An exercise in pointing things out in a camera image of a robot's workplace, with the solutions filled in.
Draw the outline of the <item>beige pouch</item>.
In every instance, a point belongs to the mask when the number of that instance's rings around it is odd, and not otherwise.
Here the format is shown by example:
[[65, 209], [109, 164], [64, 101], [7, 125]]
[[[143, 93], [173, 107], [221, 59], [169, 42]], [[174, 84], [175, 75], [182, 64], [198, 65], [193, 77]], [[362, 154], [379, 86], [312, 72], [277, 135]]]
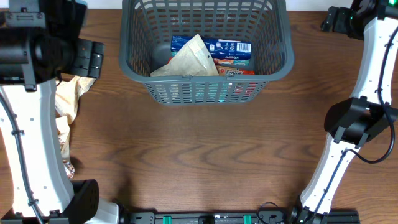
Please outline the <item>beige pouch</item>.
[[72, 124], [77, 116], [79, 98], [90, 90], [94, 82], [94, 78], [75, 76], [57, 87], [55, 109], [61, 117], [67, 117], [68, 124]]

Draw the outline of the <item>grey plastic mesh basket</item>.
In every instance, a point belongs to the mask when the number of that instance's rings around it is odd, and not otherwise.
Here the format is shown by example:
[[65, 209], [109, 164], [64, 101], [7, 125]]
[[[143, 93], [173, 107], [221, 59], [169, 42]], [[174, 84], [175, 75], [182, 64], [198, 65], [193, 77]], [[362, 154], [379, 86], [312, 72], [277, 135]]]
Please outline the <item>grey plastic mesh basket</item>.
[[251, 101], [294, 65], [286, 3], [124, 0], [119, 63], [164, 105]]

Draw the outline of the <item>kraft paper zip pouch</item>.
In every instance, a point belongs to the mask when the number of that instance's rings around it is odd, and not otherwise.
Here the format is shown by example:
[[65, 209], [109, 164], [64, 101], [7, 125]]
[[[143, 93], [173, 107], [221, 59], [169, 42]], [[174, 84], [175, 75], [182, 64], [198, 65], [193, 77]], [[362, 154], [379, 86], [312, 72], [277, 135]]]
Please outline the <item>kraft paper zip pouch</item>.
[[153, 71], [152, 77], [219, 75], [213, 57], [198, 34], [193, 37], [173, 36], [170, 49], [175, 55], [166, 65]]

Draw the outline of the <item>Kleenex tissue multipack box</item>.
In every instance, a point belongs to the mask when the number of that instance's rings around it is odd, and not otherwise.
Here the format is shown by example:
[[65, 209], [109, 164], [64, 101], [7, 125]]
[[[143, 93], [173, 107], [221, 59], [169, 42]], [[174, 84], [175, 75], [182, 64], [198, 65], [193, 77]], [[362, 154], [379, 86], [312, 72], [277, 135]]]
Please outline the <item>Kleenex tissue multipack box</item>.
[[201, 37], [215, 65], [248, 66], [252, 55], [252, 43]]

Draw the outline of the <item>orange San Remo spaghetti pack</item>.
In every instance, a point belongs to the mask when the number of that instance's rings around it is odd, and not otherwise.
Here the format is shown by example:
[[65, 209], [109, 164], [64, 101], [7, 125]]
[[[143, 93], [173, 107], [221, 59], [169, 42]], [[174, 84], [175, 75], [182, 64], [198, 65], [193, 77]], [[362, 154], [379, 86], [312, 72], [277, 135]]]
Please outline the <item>orange San Remo spaghetti pack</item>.
[[[232, 77], [234, 75], [254, 75], [253, 70], [215, 65], [214, 63], [210, 63], [208, 59], [198, 57], [178, 58], [176, 60], [171, 58], [169, 62], [162, 67], [162, 70], [163, 72], [160, 72], [158, 75], [180, 75], [183, 77]], [[173, 98], [177, 97], [177, 93], [179, 93], [180, 90], [184, 98], [188, 98], [188, 95], [193, 93], [193, 84], [185, 83], [181, 84], [181, 86], [178, 84], [171, 84], [170, 87]]]

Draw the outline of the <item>light teal wipes packet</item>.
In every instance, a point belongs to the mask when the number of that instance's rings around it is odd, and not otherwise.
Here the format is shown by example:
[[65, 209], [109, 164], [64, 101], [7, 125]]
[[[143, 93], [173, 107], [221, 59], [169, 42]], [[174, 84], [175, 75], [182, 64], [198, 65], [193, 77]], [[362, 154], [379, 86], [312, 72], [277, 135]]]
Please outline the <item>light teal wipes packet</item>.
[[195, 87], [196, 103], [224, 103], [232, 83], [200, 83]]

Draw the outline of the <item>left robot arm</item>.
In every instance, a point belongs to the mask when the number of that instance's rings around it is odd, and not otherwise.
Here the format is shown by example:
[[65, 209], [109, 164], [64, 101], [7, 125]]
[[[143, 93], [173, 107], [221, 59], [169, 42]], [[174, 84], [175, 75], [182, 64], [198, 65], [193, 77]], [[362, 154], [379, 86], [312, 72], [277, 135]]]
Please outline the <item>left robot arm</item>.
[[1, 13], [1, 132], [14, 187], [2, 223], [111, 223], [97, 181], [67, 177], [55, 118], [63, 74], [98, 78], [104, 45], [80, 38], [84, 1], [10, 1]]

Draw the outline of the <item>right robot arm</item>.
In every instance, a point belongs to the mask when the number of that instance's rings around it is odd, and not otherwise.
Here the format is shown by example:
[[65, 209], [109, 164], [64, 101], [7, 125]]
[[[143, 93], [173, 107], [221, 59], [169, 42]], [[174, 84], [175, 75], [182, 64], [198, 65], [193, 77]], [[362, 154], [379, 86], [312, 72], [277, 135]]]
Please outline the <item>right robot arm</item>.
[[[396, 142], [391, 82], [397, 56], [397, 1], [355, 0], [349, 8], [330, 7], [321, 29], [362, 40], [363, 57], [352, 94], [326, 114], [322, 157], [286, 222], [359, 223], [357, 212], [333, 211], [331, 203], [354, 157], [367, 164], [380, 163]], [[385, 129], [391, 132], [385, 154], [373, 160], [361, 156], [359, 150]]]

